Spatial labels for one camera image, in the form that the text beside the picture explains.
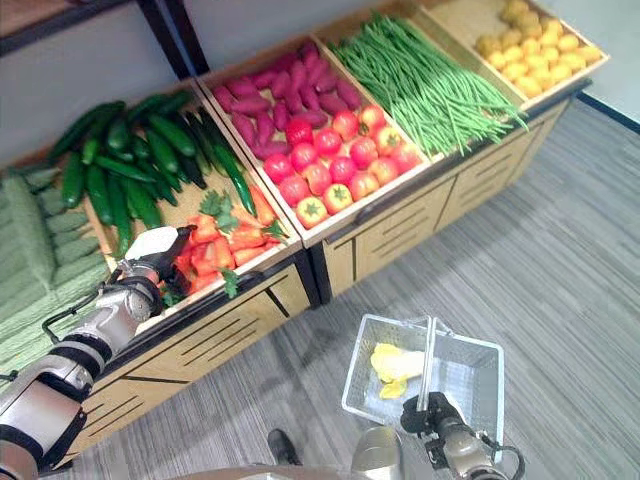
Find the potato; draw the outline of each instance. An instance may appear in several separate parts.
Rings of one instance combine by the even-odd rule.
[[[537,55],[540,53],[540,44],[535,38],[527,38],[524,42],[522,42],[520,48],[522,48],[522,53],[525,57],[528,55]]]
[[[507,63],[519,62],[520,60],[522,60],[522,57],[524,56],[524,54],[522,53],[522,49],[517,45],[507,48],[503,52],[503,54],[504,54],[504,59]]]
[[[502,52],[493,52],[487,60],[496,70],[502,70],[507,65]]]
[[[516,78],[519,78],[526,74],[528,69],[529,67],[527,67],[524,63],[510,63],[509,65],[504,67],[502,74],[507,80],[513,82]]]
[[[572,52],[578,48],[578,45],[580,45],[580,41],[573,33],[567,33],[558,39],[558,50],[560,50],[560,53]]]
[[[502,49],[502,44],[494,35],[480,35],[476,40],[476,50],[484,58]]]
[[[563,53],[558,59],[558,65],[566,65],[573,73],[582,70],[587,66],[587,61],[577,53]]]
[[[602,57],[600,50],[596,47],[592,47],[591,45],[585,45],[584,47],[578,48],[576,53],[586,60],[587,65],[597,62],[600,60],[600,57]]]
[[[529,10],[529,5],[524,0],[509,0],[500,12],[500,18],[511,23],[518,15]]]
[[[514,85],[529,98],[536,97],[542,93],[542,87],[531,77],[518,77]]]
[[[560,52],[555,47],[545,47],[540,50],[540,55],[546,58],[549,62],[549,67],[555,66],[558,63],[558,58],[560,58]]]
[[[510,28],[500,35],[500,43],[502,44],[502,50],[506,50],[509,47],[518,45],[522,40],[522,32],[517,28]]]

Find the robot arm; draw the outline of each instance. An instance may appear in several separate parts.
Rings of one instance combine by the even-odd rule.
[[[82,402],[94,380],[138,325],[162,311],[157,285],[176,281],[172,262],[189,233],[162,227],[140,235],[95,310],[0,394],[0,480],[37,478],[63,458],[86,422]]]

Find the cucumber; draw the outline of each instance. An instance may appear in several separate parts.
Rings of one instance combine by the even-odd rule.
[[[172,121],[160,115],[151,115],[149,117],[149,124],[182,155],[193,157],[196,154],[196,147],[191,137]]]
[[[100,243],[96,237],[79,238],[56,248],[56,261],[58,265],[66,265],[95,252],[99,247]]]
[[[105,225],[112,225],[113,213],[109,205],[107,181],[104,171],[96,165],[90,165],[87,170],[87,192],[100,221]]]
[[[169,173],[178,173],[178,159],[171,145],[149,128],[146,129],[144,133],[147,136],[151,152],[158,165],[162,165],[162,168]]]
[[[140,188],[130,178],[123,178],[122,184],[127,192],[127,197],[131,200],[131,206],[140,215],[140,219],[147,228],[157,228],[164,225],[156,204],[146,190]]]
[[[165,95],[164,93],[158,93],[148,96],[127,112],[127,123],[129,125],[132,125],[133,123],[140,120],[148,111],[158,108],[166,101],[167,95]]]
[[[77,152],[71,152],[62,177],[62,203],[67,208],[80,204],[84,194],[84,164]]]
[[[46,219],[49,232],[56,234],[70,232],[86,225],[89,219],[84,212],[66,212]]]
[[[122,258],[131,244],[133,231],[129,223],[129,212],[127,211],[127,199],[120,185],[120,179],[115,175],[109,175],[107,187],[109,189],[109,199],[113,208],[113,223],[118,229],[118,248],[114,253],[116,258]]]
[[[83,114],[75,122],[71,124],[69,128],[62,134],[60,139],[56,142],[53,148],[47,155],[47,161],[51,165],[60,155],[71,150],[74,145],[80,140],[84,134],[89,130],[91,124],[101,111],[109,105],[108,103],[102,103],[91,110]]]
[[[129,125],[124,117],[117,118],[107,132],[107,145],[116,152],[122,152],[131,140]]]

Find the carrot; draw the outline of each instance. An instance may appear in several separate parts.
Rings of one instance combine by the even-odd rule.
[[[256,206],[258,221],[265,227],[271,225],[278,218],[273,208],[271,208],[271,205],[269,205],[269,202],[267,202],[267,199],[264,198],[264,195],[257,186],[251,185],[249,191],[251,192],[253,203]]]
[[[258,255],[266,252],[267,248],[265,247],[256,247],[256,248],[245,248],[242,250],[238,250],[233,254],[233,258],[236,261],[236,265],[241,266],[247,262],[250,262]]]

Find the wooden display crate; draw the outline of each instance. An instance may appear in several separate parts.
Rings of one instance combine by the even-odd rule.
[[[278,190],[277,185],[273,183],[273,181],[269,178],[269,176],[264,171],[263,162],[258,160],[255,157],[255,155],[251,152],[251,149],[249,148],[249,146],[242,139],[239,132],[231,123],[231,117],[227,113],[225,113],[225,111],[222,109],[220,104],[214,98],[211,91],[215,86],[223,84],[225,83],[225,81],[231,78],[235,78],[242,75],[249,75],[262,70],[264,67],[268,66],[270,63],[272,63],[282,54],[295,51],[301,45],[303,45],[305,42],[308,42],[308,41],[312,41],[317,45],[320,51],[320,55],[329,61],[334,73],[336,73],[339,77],[348,80],[358,89],[362,98],[363,106],[371,105],[371,104],[377,105],[376,101],[371,96],[371,94],[362,85],[360,85],[360,83],[357,80],[355,80],[355,78],[353,78],[353,76],[344,68],[344,66],[340,63],[340,61],[335,57],[335,55],[333,55],[333,53],[331,53],[331,51],[324,44],[322,44],[322,42],[320,42],[314,35],[301,36],[301,37],[297,37],[292,40],[286,41],[276,47],[269,48],[267,50],[260,52],[259,54],[254,56],[252,59],[247,60],[246,62],[233,65],[229,68],[225,68],[217,72],[206,74],[197,79],[203,92],[205,93],[207,99],[209,100],[211,106],[217,113],[218,118],[226,125],[227,130],[224,131],[223,133],[225,133],[225,135],[227,136],[227,139],[229,140],[229,143],[231,143],[232,146],[234,147],[236,154],[239,157],[244,157],[248,159],[248,161],[254,166],[254,168],[260,175],[260,178],[269,187],[274,197],[276,197],[276,199],[278,200],[278,203],[281,205],[282,209],[286,212],[289,220],[294,225],[299,235],[302,237],[302,243],[305,247],[309,247],[311,245],[318,243],[320,240],[322,240],[322,238],[326,237],[327,235],[330,235],[331,233],[343,228],[345,225],[350,224],[356,219],[359,212],[361,212],[364,208],[367,207],[367,205],[370,205],[372,202],[375,202],[376,200],[385,196],[389,192],[396,190],[398,187],[409,182],[411,179],[413,179],[417,175],[420,175],[425,170],[427,170],[431,165],[433,165],[434,163],[437,163],[438,161],[444,158],[444,155],[442,154],[438,154],[431,158],[427,158],[426,155],[421,154],[421,158],[423,162],[420,165],[409,170],[408,172],[405,172],[403,175],[394,179],[387,185],[382,186],[381,188],[373,192],[371,195],[368,195],[367,197],[357,202],[354,202],[352,205],[350,205],[346,209],[342,210],[341,212],[338,212],[336,215],[332,215],[327,220],[321,222],[315,227],[311,229],[306,229],[296,217],[296,213],[294,209],[288,206],[287,203],[285,202],[284,198],[282,197],[282,195]],[[411,139],[408,137],[408,135],[402,130],[402,128],[400,128],[400,126],[398,126],[395,120],[393,120],[393,118],[391,118],[388,115],[386,115],[386,118],[387,118],[387,122],[398,130],[398,132],[406,142],[413,143]],[[282,133],[278,133],[278,135],[275,138],[283,139],[284,135]]]

